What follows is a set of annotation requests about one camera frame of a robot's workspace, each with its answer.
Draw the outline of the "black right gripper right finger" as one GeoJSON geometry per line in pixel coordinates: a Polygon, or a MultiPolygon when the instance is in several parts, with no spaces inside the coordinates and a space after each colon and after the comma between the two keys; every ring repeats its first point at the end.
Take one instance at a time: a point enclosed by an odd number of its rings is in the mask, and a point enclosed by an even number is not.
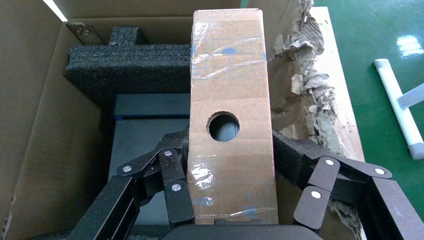
{"type": "Polygon", "coordinates": [[[356,210],[369,240],[423,239],[423,221],[388,169],[278,131],[273,151],[276,171],[302,190],[293,214],[296,224],[318,232],[328,203],[342,202],[356,210]]]}

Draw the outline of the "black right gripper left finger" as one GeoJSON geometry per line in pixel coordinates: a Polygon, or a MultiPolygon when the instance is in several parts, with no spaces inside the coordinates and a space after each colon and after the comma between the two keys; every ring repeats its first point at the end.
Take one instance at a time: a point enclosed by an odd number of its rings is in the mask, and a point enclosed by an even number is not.
{"type": "Polygon", "coordinates": [[[193,224],[187,183],[189,130],[168,133],[155,148],[120,165],[68,235],[69,240],[126,240],[141,206],[164,192],[171,228],[193,224]]]}

